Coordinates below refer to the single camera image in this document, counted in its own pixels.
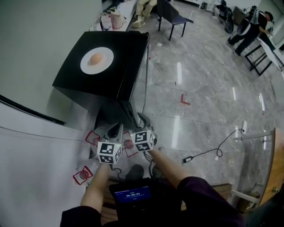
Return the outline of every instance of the purple sleeve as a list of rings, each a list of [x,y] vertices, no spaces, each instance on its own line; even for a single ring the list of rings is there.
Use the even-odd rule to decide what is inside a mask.
[[[190,176],[177,187],[181,199],[186,204],[187,217],[198,222],[218,226],[244,227],[245,223],[238,211],[233,208],[206,180]]]
[[[60,227],[102,226],[101,214],[94,208],[81,206],[62,212]]]

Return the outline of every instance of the black chair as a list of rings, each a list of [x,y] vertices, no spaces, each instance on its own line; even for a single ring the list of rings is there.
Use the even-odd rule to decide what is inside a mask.
[[[185,25],[183,26],[183,31],[182,31],[182,37],[183,34],[185,33],[185,26],[186,22],[188,21],[186,18],[182,17],[179,15],[178,11],[166,0],[158,0],[157,2],[157,14],[160,17],[159,19],[159,31],[161,27],[161,22],[162,22],[162,17],[165,18],[167,21],[169,21],[173,26],[172,26],[172,31],[170,32],[170,38],[169,41],[172,38],[172,34],[174,31],[174,26],[177,24],[184,23]]]

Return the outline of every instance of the egg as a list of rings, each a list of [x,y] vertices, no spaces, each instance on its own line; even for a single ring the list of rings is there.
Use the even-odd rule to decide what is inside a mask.
[[[100,63],[102,59],[103,59],[103,55],[101,53],[96,53],[93,56],[91,56],[90,65],[96,65]]]

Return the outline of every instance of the white plate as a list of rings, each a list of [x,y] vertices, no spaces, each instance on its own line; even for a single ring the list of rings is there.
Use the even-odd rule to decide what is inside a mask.
[[[102,61],[96,65],[89,65],[89,60],[94,54],[101,53],[103,55]],[[84,55],[81,60],[80,67],[81,70],[89,75],[98,74],[104,70],[106,70],[112,61],[114,60],[114,53],[106,47],[98,47],[93,50],[90,50],[88,53]]]

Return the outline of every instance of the timer screen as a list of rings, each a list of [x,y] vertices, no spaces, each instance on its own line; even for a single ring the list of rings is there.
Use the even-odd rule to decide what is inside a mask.
[[[146,186],[122,192],[115,192],[115,196],[121,203],[131,203],[149,199],[151,198],[151,193],[148,186]]]

